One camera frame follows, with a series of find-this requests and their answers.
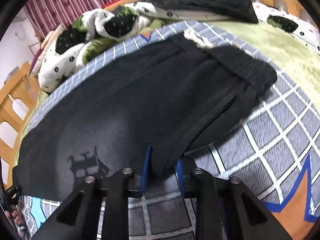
red object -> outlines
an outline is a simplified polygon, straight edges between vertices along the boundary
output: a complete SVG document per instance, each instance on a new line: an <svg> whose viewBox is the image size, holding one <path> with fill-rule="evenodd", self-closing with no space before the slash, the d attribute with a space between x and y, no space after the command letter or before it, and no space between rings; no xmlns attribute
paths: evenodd
<svg viewBox="0 0 320 240"><path fill-rule="evenodd" d="M105 7L108 7L108 6L110 6L110 5L112 5L112 4L116 3L116 2L119 2L119 1L121 1L121 0L115 0L115 1L113 1L113 2L106 3L106 4L103 5L103 7L104 7L104 8L105 8Z"/></svg>

wooden footboard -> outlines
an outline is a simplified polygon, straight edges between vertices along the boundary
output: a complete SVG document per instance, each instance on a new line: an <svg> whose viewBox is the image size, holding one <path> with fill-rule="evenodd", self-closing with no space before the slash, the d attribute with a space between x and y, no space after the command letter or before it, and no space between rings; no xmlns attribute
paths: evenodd
<svg viewBox="0 0 320 240"><path fill-rule="evenodd" d="M9 165L7 183L4 185L6 188L12 185L12 168L15 164L16 153L20 147L22 128L36 106L39 91L41 90L37 79L29 77L29 71L30 64L26 62L0 89L0 123L7 122L18 133L13 148L0 138L1 159ZM28 112L24 119L21 119L12 108L12 100L15 99L20 99L28 107Z"/></svg>

wooden bed frame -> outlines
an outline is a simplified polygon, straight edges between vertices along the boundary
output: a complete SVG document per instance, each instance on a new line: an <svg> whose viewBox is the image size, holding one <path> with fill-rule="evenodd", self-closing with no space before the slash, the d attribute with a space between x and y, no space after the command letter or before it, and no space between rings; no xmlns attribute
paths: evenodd
<svg viewBox="0 0 320 240"><path fill-rule="evenodd" d="M124 5L134 1L139 0L121 0L106 7L106 9L111 11L119 5ZM297 0L285 1L287 3L289 13L297 15L299 13L299 9L302 8L300 3ZM273 5L273 0L263 0L263 2L268 5ZM29 77L29 70L30 64L28 62L24 63L0 90L0 123L8 122L18 133L13 148L9 147L0 139L1 158L9 165L8 181L5 187L12 185L12 168L15 165L16 153L20 147L20 136L28 117L36 106L37 97L39 91L41 91L37 79ZM29 108L24 120L14 112L12 108L12 99L10 97L13 99L19 98Z"/></svg>

bed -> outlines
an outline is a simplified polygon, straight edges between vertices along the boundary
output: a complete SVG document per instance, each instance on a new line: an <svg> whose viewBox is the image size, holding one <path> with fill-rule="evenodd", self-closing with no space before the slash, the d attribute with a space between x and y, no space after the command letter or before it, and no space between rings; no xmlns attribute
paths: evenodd
<svg viewBox="0 0 320 240"><path fill-rule="evenodd" d="M108 9L132 1L138 0L123 0L111 5ZM241 34L240 29L244 26L248 31ZM273 32L274 39L282 35L297 46L297 51L303 50L305 53L309 53L305 47L302 45L299 47L300 44L297 45L296 41L291 40L291 37L288 37L283 31L274 30L269 25L262 24L261 26L256 27L255 34L263 30L262 34ZM303 239L294 228L297 224L301 226L301 221L295 221L289 225L285 222L285 218L289 215L302 218L305 230L302 234L306 235L320 215L320 209L318 209L320 204L318 191L320 187L320 141L318 139L320 115L317 111L320 107L318 101L320 89L317 87L319 81L317 74L320 73L317 68L319 59L317 55L310 52L311 65L309 68L299 67L294 63L294 60L284 64L284 61L281 60L283 52L275 53L271 46L272 41L268 43L270 46L267 47L266 44L255 42L254 35L249 35L255 28L250 24L237 27L236 24L230 22L182 21L153 31L148 41L141 35L135 36L96 57L86 68L72 75L55 90L39 108L36 108L37 102L39 102L37 100L39 86L36 80L28 78L26 74L28 64L24 64L25 67L20 69L24 69L24 72L19 70L19 76L17 72L0 91L0 95L4 94L3 101L0 101L4 102L1 106L5 105L5 98L10 94L14 99L20 98L29 107L28 114L23 121L20 121L14 114L4 119L19 132L14 148L8 151L10 154L1 156L9 164L6 187L10 186L12 182L11 169L15 165L15 153L18 152L20 135L25 131L24 128L31 130L36 127L41 119L62 100L66 91L75 89L82 80L95 74L115 58L132 53L149 43L163 40L188 28L207 37L209 41L218 46L235 42L250 51L253 57L270 62L277 71L278 81L253 109L248 119L243 120L223 140L188 152L186 155L195 158L199 167L206 169L214 176L227 179L233 175L241 178L258 198L266 203L269 210L273 212L287 231L290 231L293 239ZM295 51L286 52L288 58L295 54ZM27 81L32 84L30 86L35 93L32 99L30 99L25 86ZM5 115L3 114L5 111L8 111L7 108L1 108L0 116ZM29 119L28 117L33 111L33 117ZM277 158L274 158L275 155L281 155L286 160L285 165L279 165ZM305 187L304 194L310 197L307 197L303 203L304 206L300 207L301 213L287 211L286 205L292 199L294 200L295 193L298 188L301 189L301 185ZM176 175L172 171L172 174L165 181L154 182L150 185L147 193L140 200L129 199L130 239L171 237L179 240L193 239L196 223L195 205L196 200L181 198ZM58 206L58 202L51 200L30 196L21 198L19 207L25 215L31 235ZM163 222L163 218L168 218L167 223ZM100 237L101 228L97 235L97 238Z"/></svg>

triangular cutout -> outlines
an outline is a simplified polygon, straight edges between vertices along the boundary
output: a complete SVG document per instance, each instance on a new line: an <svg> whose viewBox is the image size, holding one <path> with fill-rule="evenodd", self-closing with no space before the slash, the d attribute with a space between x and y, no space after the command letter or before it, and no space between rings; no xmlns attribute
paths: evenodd
<svg viewBox="0 0 320 240"><path fill-rule="evenodd" d="M241 198L248 216L250 226L256 226L258 224L265 223L268 221L267 217L245 193L241 194Z"/></svg>
<svg viewBox="0 0 320 240"><path fill-rule="evenodd" d="M70 202L70 204L64 209L64 211L57 217L57 221L70 226L76 223L78 212L84 197L83 192L79 192L78 195Z"/></svg>

